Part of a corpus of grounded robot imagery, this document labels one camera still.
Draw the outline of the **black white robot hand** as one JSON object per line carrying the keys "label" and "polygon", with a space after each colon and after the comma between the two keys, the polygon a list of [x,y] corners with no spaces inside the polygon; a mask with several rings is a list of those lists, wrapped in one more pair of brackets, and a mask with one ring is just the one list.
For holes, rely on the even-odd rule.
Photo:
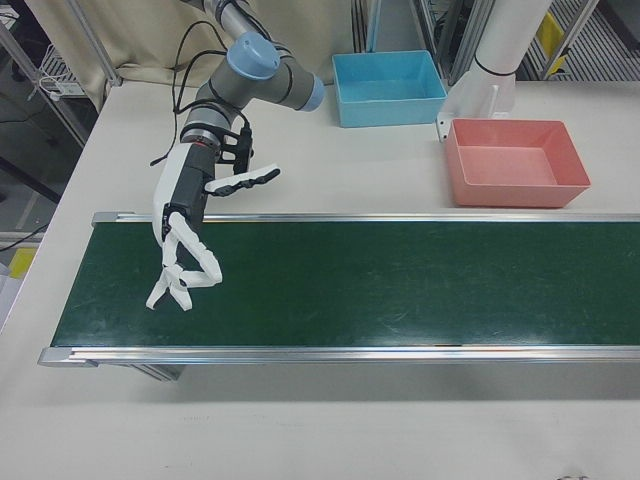
{"label": "black white robot hand", "polygon": [[217,258],[198,236],[207,198],[226,197],[262,185],[279,174],[279,167],[271,164],[216,179],[211,149],[198,143],[172,147],[153,196],[152,229],[161,248],[162,270],[146,300],[147,308],[154,308],[165,294],[170,294],[188,311],[192,308],[191,289],[222,282]]}

